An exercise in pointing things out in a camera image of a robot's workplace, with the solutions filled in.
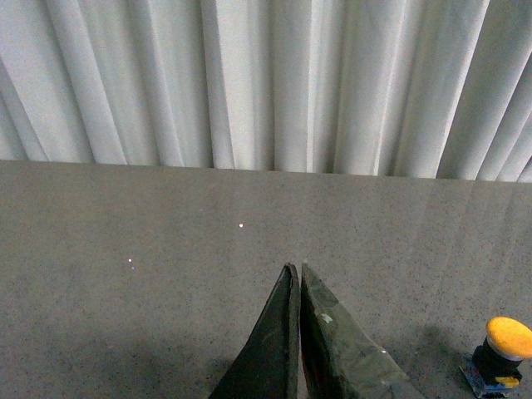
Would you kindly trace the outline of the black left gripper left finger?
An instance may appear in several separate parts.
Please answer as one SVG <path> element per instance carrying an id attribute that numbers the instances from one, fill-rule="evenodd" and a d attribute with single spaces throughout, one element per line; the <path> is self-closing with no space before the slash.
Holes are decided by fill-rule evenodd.
<path id="1" fill-rule="evenodd" d="M 298 396 L 300 286 L 293 264 L 285 264 L 239 355 L 211 398 Z"/>

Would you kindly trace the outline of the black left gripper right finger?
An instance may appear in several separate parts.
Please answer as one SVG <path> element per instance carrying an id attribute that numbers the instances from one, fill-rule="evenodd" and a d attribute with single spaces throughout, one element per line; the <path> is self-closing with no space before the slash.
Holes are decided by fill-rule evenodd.
<path id="1" fill-rule="evenodd" d="M 423 398 L 389 353 L 302 265 L 300 336 L 310 398 Z"/>

